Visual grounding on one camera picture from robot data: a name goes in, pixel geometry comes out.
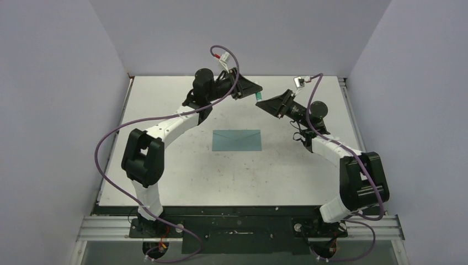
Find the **teal envelope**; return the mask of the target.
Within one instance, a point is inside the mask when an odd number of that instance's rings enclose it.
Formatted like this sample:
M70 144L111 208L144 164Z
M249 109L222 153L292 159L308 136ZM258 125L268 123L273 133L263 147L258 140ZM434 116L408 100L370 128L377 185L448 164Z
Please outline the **teal envelope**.
M212 151L262 151L260 130L214 130Z

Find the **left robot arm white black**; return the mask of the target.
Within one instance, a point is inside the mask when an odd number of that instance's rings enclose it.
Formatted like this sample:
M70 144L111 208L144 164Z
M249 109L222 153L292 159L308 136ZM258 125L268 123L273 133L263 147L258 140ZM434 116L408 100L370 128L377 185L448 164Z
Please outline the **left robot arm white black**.
M121 167L135 188L141 202L137 212L137 229L156 238L168 230L163 220L163 206L158 181L164 171L165 149L187 130L204 122L212 111L211 103L225 95L241 99L260 96L262 87L238 73L236 68L223 70L218 78L212 70L202 68L194 75L188 92L175 117L164 119L146 130L134 129L129 134Z

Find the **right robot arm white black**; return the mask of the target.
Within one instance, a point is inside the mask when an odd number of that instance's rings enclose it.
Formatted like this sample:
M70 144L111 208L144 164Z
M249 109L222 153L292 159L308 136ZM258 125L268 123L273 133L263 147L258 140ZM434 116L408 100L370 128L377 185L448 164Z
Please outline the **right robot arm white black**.
M312 221L316 235L327 236L334 225L351 216L378 221L384 216L383 203L388 201L387 185L380 156L376 152L353 149L326 129L324 118L328 107L324 102L314 101L308 107L295 102L295 94L286 90L283 94L263 100L256 93L256 106L280 119L287 116L298 125L299 139L303 146L320 155L339 170L339 193L317 211Z

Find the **green glue stick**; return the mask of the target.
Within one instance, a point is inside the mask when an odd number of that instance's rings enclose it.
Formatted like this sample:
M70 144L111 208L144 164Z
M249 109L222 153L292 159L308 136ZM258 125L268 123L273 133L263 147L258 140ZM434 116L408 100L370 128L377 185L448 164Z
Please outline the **green glue stick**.
M261 92L256 92L255 93L256 101L261 102L262 101L262 93Z

